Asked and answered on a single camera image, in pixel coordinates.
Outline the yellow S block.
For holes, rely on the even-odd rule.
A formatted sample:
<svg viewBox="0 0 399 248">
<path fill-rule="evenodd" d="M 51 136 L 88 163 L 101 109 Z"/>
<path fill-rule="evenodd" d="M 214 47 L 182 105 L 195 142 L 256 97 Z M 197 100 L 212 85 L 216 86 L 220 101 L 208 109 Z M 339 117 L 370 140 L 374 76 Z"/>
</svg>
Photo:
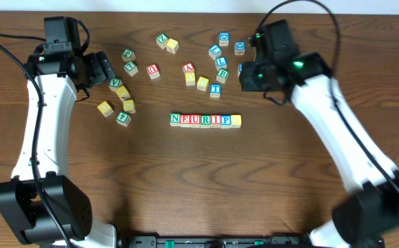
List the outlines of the yellow S block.
<svg viewBox="0 0 399 248">
<path fill-rule="evenodd" d="M 242 116 L 240 114 L 231 115 L 231 128 L 240 128 L 242 125 Z"/>
</svg>

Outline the blue P block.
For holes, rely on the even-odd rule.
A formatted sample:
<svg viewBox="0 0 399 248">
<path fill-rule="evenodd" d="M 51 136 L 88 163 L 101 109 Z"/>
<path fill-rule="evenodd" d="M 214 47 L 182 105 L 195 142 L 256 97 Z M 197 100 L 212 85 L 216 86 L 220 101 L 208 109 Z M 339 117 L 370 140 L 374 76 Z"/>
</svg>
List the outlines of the blue P block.
<svg viewBox="0 0 399 248">
<path fill-rule="evenodd" d="M 221 115 L 221 129 L 227 129 L 232 126 L 232 118 L 230 115 Z"/>
</svg>

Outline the red I block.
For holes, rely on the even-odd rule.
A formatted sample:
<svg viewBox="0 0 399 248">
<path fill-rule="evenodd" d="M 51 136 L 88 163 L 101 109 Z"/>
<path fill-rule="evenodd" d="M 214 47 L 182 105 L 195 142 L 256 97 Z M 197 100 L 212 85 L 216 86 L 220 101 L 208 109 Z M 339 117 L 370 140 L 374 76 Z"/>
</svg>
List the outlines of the red I block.
<svg viewBox="0 0 399 248">
<path fill-rule="evenodd" d="M 213 114 L 210 116 L 210 125 L 211 128 L 220 128 L 221 127 L 221 115 Z"/>
</svg>

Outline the green R block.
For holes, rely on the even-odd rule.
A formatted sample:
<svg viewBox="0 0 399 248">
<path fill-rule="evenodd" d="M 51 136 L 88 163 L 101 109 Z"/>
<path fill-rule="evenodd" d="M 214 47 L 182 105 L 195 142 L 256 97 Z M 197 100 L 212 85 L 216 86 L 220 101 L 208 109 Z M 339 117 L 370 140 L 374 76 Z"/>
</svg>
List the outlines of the green R block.
<svg viewBox="0 0 399 248">
<path fill-rule="evenodd" d="M 211 127 L 211 116 L 210 115 L 201 115 L 201 128 L 210 128 Z"/>
</svg>

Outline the red E block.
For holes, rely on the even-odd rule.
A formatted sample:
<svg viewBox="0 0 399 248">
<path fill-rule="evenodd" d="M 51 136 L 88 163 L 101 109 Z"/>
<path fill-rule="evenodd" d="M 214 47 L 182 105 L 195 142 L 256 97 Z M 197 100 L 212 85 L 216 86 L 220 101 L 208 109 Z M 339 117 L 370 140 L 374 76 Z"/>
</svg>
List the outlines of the red E block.
<svg viewBox="0 0 399 248">
<path fill-rule="evenodd" d="M 191 127 L 191 116 L 189 114 L 182 114 L 180 119 L 181 127 Z"/>
</svg>

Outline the green N block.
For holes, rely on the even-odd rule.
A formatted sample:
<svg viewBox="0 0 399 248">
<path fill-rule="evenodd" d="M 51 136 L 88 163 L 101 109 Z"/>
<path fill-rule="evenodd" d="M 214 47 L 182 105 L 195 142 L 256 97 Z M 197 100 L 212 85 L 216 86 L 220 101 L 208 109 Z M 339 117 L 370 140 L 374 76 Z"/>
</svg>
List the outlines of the green N block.
<svg viewBox="0 0 399 248">
<path fill-rule="evenodd" d="M 170 114 L 170 125 L 171 126 L 179 126 L 180 124 L 181 124 L 181 114 L 171 113 Z"/>
</svg>

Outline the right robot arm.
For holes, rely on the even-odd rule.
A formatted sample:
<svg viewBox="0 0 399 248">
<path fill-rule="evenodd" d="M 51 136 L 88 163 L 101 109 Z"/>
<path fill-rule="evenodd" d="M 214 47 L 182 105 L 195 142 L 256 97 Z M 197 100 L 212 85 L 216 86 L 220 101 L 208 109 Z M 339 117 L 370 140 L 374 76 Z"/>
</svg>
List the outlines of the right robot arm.
<svg viewBox="0 0 399 248">
<path fill-rule="evenodd" d="M 399 227 L 399 168 L 373 142 L 316 52 L 301 54 L 286 20 L 258 27 L 252 61 L 241 65 L 245 92 L 282 92 L 310 123 L 332 157 L 348 198 L 331 220 L 307 235 L 315 247 L 383 247 Z"/>
</svg>

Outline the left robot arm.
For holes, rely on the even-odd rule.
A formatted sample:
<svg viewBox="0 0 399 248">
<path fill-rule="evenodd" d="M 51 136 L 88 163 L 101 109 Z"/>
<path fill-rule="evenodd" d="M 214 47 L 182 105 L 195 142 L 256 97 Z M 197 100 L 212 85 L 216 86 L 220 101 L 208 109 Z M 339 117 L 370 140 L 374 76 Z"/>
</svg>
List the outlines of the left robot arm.
<svg viewBox="0 0 399 248">
<path fill-rule="evenodd" d="M 48 17 L 45 41 L 22 68 L 28 117 L 11 179 L 0 183 L 0 213 L 23 245 L 121 247 L 113 225 L 97 220 L 90 199 L 70 180 L 68 138 L 79 91 L 112 79 L 104 52 L 87 53 L 81 21 Z"/>
</svg>

